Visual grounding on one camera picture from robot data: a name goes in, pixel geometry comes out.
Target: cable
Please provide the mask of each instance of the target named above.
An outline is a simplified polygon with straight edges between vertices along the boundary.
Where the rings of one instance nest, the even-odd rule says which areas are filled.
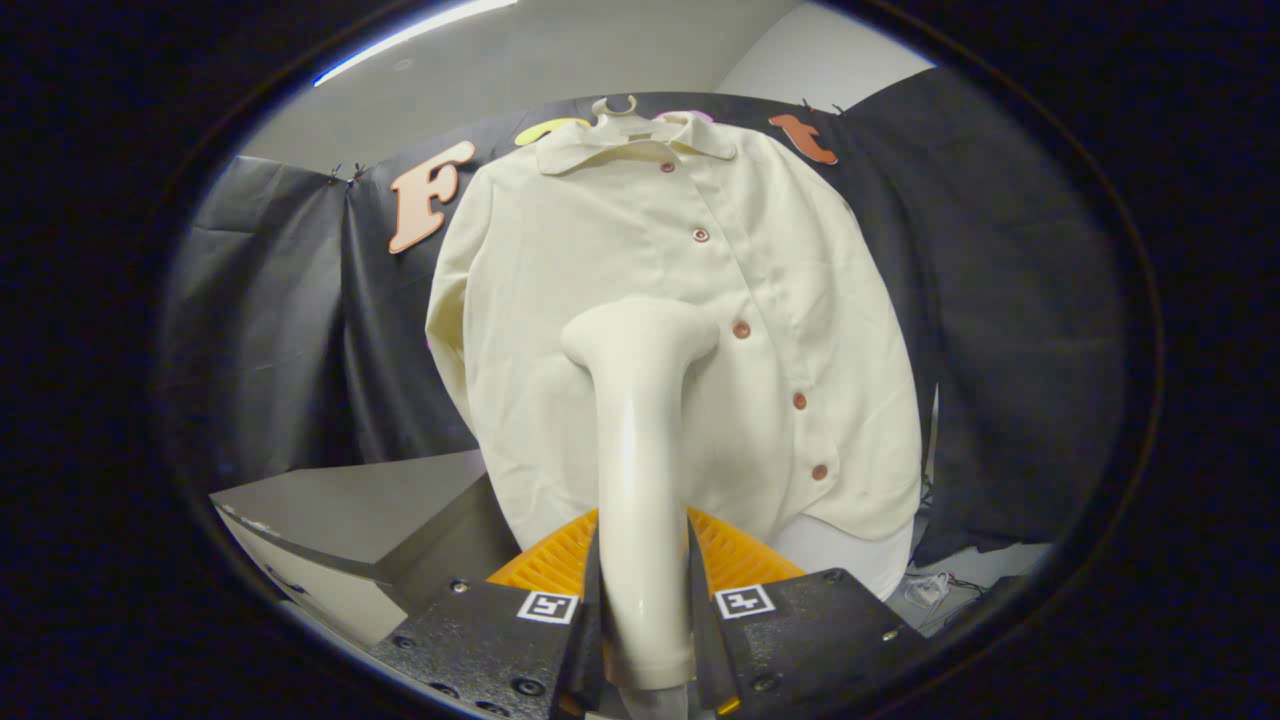
[[[937,625],[938,623],[942,623],[942,626],[946,626],[946,624],[950,623],[951,619],[954,619],[956,616],[956,612],[960,612],[965,607],[969,607],[970,605],[973,605],[974,602],[977,602],[978,598],[980,598],[980,597],[982,597],[980,594],[970,597],[969,600],[966,600],[966,601],[961,602],[960,605],[957,605],[957,606],[952,607],[951,610],[948,610],[946,615],[941,615],[941,616],[934,618],[933,620],[931,620],[928,623],[923,623],[919,628],[916,628],[916,632],[924,632],[924,630],[932,628],[933,625]]]
[[[943,570],[943,573],[947,574],[947,583],[952,584],[952,585],[955,585],[957,588],[968,588],[968,589],[972,589],[972,591],[977,591],[978,594],[986,594],[987,591],[991,589],[988,587],[979,585],[978,583],[970,583],[969,580],[961,580],[960,578],[955,577],[955,573],[951,573],[951,571],[947,571],[947,570]],[[928,575],[924,575],[924,574],[920,574],[920,573],[902,573],[902,574],[905,577],[908,577],[908,578],[932,578],[933,575],[936,575],[936,573],[931,573]]]

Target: black curtain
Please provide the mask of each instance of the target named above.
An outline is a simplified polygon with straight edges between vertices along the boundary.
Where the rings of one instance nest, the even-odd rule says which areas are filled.
[[[236,158],[178,243],[155,397],[204,492],[361,461],[342,374],[344,182]]]
[[[846,118],[893,188],[938,310],[934,498],[913,559],[1052,541],[1102,477],[1124,414],[1128,243],[1103,229],[1102,188],[1070,147],[1043,131],[1036,142],[1032,118],[955,70],[899,82]]]

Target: cream shirt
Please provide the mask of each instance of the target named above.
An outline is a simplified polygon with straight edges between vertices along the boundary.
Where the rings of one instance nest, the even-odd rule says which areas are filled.
[[[485,164],[440,246],[426,336],[521,547],[596,507],[591,377],[566,323],[632,295],[722,327],[685,378],[684,501],[771,542],[804,512],[867,539],[919,503],[915,386],[849,205],[776,140],[664,115],[568,123]]]

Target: shirt sleeve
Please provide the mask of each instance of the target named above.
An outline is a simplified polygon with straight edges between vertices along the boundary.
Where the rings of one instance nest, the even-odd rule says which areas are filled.
[[[472,176],[440,243],[426,307],[426,346],[462,421],[475,433],[467,400],[465,311],[471,265],[489,232],[493,184],[481,170]]]

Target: white hanger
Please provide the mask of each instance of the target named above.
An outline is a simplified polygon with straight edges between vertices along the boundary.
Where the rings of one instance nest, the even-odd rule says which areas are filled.
[[[636,114],[636,96],[627,95],[631,106],[626,110],[611,110],[609,99],[600,97],[591,104],[591,113],[595,114],[595,127],[608,126],[611,132],[620,136],[650,135],[658,129],[655,120]]]

